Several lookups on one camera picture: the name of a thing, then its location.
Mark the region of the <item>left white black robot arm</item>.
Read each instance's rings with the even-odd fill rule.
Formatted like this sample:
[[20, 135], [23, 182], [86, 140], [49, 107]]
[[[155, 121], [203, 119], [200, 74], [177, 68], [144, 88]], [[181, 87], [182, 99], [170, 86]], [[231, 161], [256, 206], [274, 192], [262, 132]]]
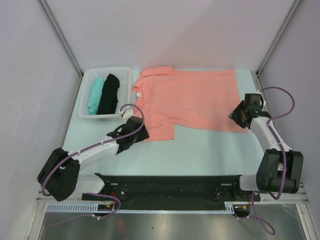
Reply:
[[56, 148], [37, 177], [42, 195], [53, 197], [58, 202], [66, 200], [76, 190], [79, 173], [83, 169], [105, 157], [118, 155], [148, 138], [145, 119], [131, 116], [100, 142], [77, 151]]

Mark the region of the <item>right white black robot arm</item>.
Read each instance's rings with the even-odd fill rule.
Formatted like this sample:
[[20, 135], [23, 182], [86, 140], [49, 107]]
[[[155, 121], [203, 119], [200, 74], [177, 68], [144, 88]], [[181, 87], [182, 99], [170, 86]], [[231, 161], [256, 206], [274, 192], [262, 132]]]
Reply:
[[242, 201], [249, 191], [295, 194], [301, 183], [303, 154], [292, 150], [281, 138], [271, 116], [263, 111], [260, 100], [242, 100], [229, 115], [241, 128], [249, 129], [264, 151], [256, 174], [241, 175], [239, 183], [230, 188], [231, 196]]

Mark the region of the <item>salmon pink polo shirt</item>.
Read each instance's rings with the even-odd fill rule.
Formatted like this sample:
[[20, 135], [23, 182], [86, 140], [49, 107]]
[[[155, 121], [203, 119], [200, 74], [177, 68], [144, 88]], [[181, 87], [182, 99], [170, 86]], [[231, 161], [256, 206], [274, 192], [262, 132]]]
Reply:
[[149, 142], [175, 138], [175, 126], [245, 133], [229, 114], [241, 102], [236, 70], [178, 71], [171, 66], [143, 69], [135, 81], [135, 111], [144, 115]]

